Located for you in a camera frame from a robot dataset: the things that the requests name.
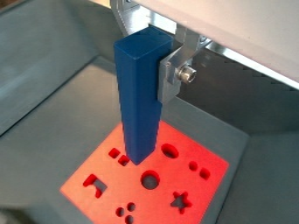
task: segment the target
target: gray floor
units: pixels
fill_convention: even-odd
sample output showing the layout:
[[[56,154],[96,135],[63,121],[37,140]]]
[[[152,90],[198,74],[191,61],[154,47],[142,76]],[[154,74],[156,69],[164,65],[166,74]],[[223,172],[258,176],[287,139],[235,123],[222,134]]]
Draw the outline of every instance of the gray floor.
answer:
[[[113,65],[95,61],[0,138],[0,205],[36,223],[89,223],[59,189],[120,122]],[[230,162],[203,223],[215,223],[248,136],[178,98],[163,119]]]

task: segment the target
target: screw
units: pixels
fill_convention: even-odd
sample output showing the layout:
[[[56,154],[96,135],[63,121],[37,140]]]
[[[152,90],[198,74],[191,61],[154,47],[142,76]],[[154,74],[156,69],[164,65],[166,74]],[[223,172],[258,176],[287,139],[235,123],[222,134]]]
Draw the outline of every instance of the screw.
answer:
[[[204,36],[200,35],[200,42],[204,42],[206,39],[207,39],[207,38],[206,38]]]
[[[190,84],[196,76],[196,70],[190,67],[190,65],[182,66],[182,69],[178,73],[178,78],[186,84]]]

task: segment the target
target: red shape sorter board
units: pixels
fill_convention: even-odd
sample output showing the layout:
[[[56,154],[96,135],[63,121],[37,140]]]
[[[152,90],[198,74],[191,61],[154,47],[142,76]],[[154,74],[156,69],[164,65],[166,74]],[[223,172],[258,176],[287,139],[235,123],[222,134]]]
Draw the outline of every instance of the red shape sorter board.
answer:
[[[135,165],[119,124],[60,191],[97,224],[199,224],[228,166],[166,122],[154,153]]]

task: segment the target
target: gray wall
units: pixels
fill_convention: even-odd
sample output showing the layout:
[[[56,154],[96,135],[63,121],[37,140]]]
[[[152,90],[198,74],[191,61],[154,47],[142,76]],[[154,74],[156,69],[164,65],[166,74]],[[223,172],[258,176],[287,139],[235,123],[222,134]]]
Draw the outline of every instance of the gray wall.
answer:
[[[99,54],[63,0],[0,12],[0,135]]]

